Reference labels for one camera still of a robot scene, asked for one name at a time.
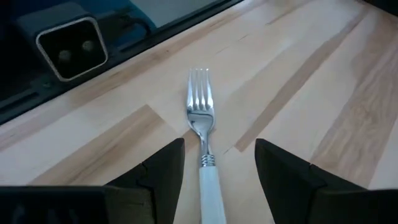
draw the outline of white fork handle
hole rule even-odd
[[[199,168],[202,224],[226,224],[223,196],[216,166]]]

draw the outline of fork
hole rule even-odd
[[[215,113],[208,69],[191,69],[188,78],[188,124],[200,138],[200,207],[202,224],[225,224],[223,197],[215,157],[209,147]]]

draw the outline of wooden table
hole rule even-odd
[[[2,125],[0,184],[104,184],[183,136],[175,223],[199,223],[191,67],[212,71],[228,223],[272,223],[256,138],[363,187],[398,186],[397,20],[342,0],[245,0]]]

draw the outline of black object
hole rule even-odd
[[[184,155],[176,139],[103,187],[0,187],[0,223],[172,224]]]
[[[21,16],[17,25],[38,58],[62,82],[84,75],[108,59],[96,19],[74,2]]]
[[[398,16],[398,1],[396,0],[365,0],[365,1],[395,16]]]
[[[255,159],[276,224],[398,223],[398,190],[366,190],[263,139]]]
[[[10,71],[9,74],[3,75],[3,82],[1,82],[2,85],[0,85],[0,124],[71,90],[119,63],[124,62],[241,1],[242,0],[216,1],[176,21],[166,24],[160,29],[152,31],[150,36],[147,36],[139,42],[131,42],[121,47],[114,47],[112,44],[107,44],[109,57],[108,61],[103,66],[67,83],[59,83],[58,79],[54,78],[52,72],[43,69],[40,63],[37,63],[38,60],[34,57],[34,53],[30,51],[27,42],[18,32],[14,31],[14,26],[10,26],[9,30],[12,30],[12,32],[7,32],[5,39],[0,40],[0,49],[4,49],[5,54],[7,54],[1,66],[3,66],[3,70]],[[100,26],[101,32],[103,32],[102,30],[106,32],[107,30],[114,30],[115,27],[122,27],[123,25],[119,24],[116,24],[114,27],[108,27],[107,24],[112,24],[112,21],[124,22],[125,19],[123,19],[123,17],[125,17],[123,10],[98,17],[98,25]],[[103,33],[103,38],[105,42],[107,42],[107,40],[114,40],[117,36]],[[14,42],[12,40],[18,40],[17,43],[21,44],[9,44],[10,42]],[[20,66],[21,64],[16,66],[15,61],[25,62],[26,64],[25,66]]]

